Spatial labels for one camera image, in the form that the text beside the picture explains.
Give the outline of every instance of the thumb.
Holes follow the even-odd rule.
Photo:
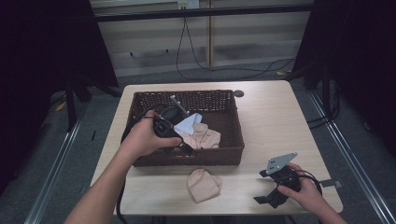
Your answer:
[[[158,141],[161,147],[175,147],[181,144],[181,138],[179,137],[159,138]]]
[[[286,196],[298,201],[297,200],[299,198],[298,192],[296,192],[296,191],[294,191],[294,190],[292,190],[292,189],[290,189],[290,188],[288,188],[286,186],[282,186],[282,185],[278,186],[277,187],[277,191],[279,191],[282,194],[284,194],[284,195],[286,195]]]

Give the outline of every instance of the metal frame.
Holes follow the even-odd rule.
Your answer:
[[[27,218],[24,221],[25,224],[40,223],[40,220],[43,217],[47,205],[50,201],[50,196],[55,189],[56,182],[59,178],[59,175],[61,174],[62,168],[64,167],[67,155],[69,154],[69,151],[73,146],[74,140],[78,134],[78,129],[81,124],[81,120],[84,118],[87,106],[88,103],[82,104],[78,120],[74,125],[73,129],[67,133],[64,139],[64,143],[59,150],[58,156],[56,157],[55,162],[53,163],[52,168],[49,171],[46,182],[41,188],[40,193],[35,199],[35,203],[33,204]]]
[[[315,7],[315,10],[328,9],[328,8],[329,7]],[[48,20],[64,21],[64,22],[139,21],[139,20],[206,17],[206,16],[303,12],[303,11],[312,11],[312,10],[314,10],[314,4],[299,4],[299,5],[282,5],[282,6],[268,6],[268,7],[223,7],[223,8],[151,11],[151,12],[138,12],[138,13],[98,14],[93,17],[48,18]]]
[[[320,100],[320,97],[313,91],[310,92],[311,100],[314,103],[315,107],[319,114],[324,117],[326,113],[323,108],[323,103]],[[375,184],[372,182],[370,177],[366,174],[361,163],[358,158],[356,158],[353,153],[351,147],[347,143],[347,140],[341,134],[341,131],[338,129],[337,125],[333,120],[326,119],[328,122],[326,126],[334,139],[334,142],[337,144],[338,148],[343,154],[346,163],[349,165],[353,175],[358,180],[362,190],[366,194],[367,199],[370,201],[374,210],[378,214],[379,219],[382,223],[396,223],[395,216],[392,214],[392,211],[385,201],[384,197],[381,195]]]

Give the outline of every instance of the wooden table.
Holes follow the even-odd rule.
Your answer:
[[[127,175],[121,212],[125,215],[285,215],[306,213],[294,200],[274,209],[257,204],[253,197],[268,195],[276,184],[262,178],[269,159],[291,152],[292,160],[318,180],[329,173],[304,115],[286,81],[209,82],[127,86],[120,99],[92,183],[105,170],[120,146],[129,109],[136,91],[241,90],[235,98],[245,149],[238,166],[207,166],[222,180],[219,197],[195,203],[187,189],[187,179],[197,166],[132,167]],[[334,187],[323,190],[327,202],[341,212],[343,205]]]

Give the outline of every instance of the dark background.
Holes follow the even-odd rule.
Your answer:
[[[345,97],[396,156],[396,2],[315,1],[293,71],[314,89],[326,63]]]
[[[0,193],[33,147],[50,96],[63,91],[70,77],[118,85],[98,25],[57,20],[93,16],[88,0],[2,2]],[[73,89],[85,86],[72,82]]]

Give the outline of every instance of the gray floor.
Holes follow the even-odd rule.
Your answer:
[[[265,69],[268,63],[244,64],[236,67]],[[185,76],[203,79],[234,80],[244,76],[257,74],[247,71],[220,71],[206,72],[201,69],[183,71]],[[273,80],[282,76],[275,72],[261,74],[243,80]],[[199,80],[187,80],[177,72],[166,72],[149,76],[120,77],[120,89],[128,84],[144,83],[181,83]],[[291,83],[297,100],[307,120],[316,119],[319,114],[310,98],[309,92],[304,89],[303,81],[293,80]],[[119,103],[119,98],[106,95],[99,90],[90,89],[93,97],[87,106],[87,111],[82,117],[70,153],[65,161],[56,186],[51,193],[46,210],[41,218],[41,223],[62,223],[68,212],[73,208],[78,199],[86,192],[91,183],[91,178],[99,159],[102,147],[112,118]],[[36,196],[38,195],[45,179],[50,172],[59,148],[65,138],[67,129],[67,113],[65,110],[55,112],[54,105],[46,118],[41,130],[41,137],[37,140],[34,153],[21,170],[20,178],[11,182],[3,196],[0,198],[0,223],[22,223],[26,219]],[[375,133],[367,132],[363,126],[364,120],[354,110],[350,103],[341,95],[341,111],[336,119],[353,153],[361,162],[367,175],[370,176],[375,186],[380,191],[392,213],[396,210],[396,195],[393,190],[395,178],[396,159],[391,157],[384,148],[381,140]],[[333,179],[341,180],[343,187],[338,193],[344,204],[341,215],[348,223],[381,223],[372,204],[366,197],[360,184],[352,174],[338,146],[332,139],[326,125],[312,130],[318,144],[320,153]],[[296,223],[318,223],[312,215],[293,216]],[[129,223],[150,223],[151,217],[127,217]],[[236,223],[279,223],[283,217],[236,217]],[[211,223],[208,217],[170,217],[169,223]]]

